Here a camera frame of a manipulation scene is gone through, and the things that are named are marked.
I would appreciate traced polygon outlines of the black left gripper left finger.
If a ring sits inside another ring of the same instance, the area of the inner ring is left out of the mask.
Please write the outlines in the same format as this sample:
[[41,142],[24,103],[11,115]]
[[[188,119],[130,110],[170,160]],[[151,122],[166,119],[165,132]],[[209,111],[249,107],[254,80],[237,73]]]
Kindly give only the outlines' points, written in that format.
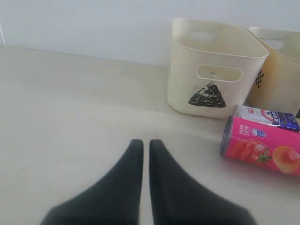
[[137,225],[143,180],[143,142],[133,139],[97,183],[53,207],[43,225]]

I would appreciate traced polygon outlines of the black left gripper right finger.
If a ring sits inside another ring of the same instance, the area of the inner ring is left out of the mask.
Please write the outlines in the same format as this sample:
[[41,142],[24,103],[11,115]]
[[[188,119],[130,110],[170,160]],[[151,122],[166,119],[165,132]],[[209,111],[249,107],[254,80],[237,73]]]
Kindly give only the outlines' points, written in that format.
[[150,141],[149,179],[156,225],[255,225],[250,212],[193,179],[159,139]]

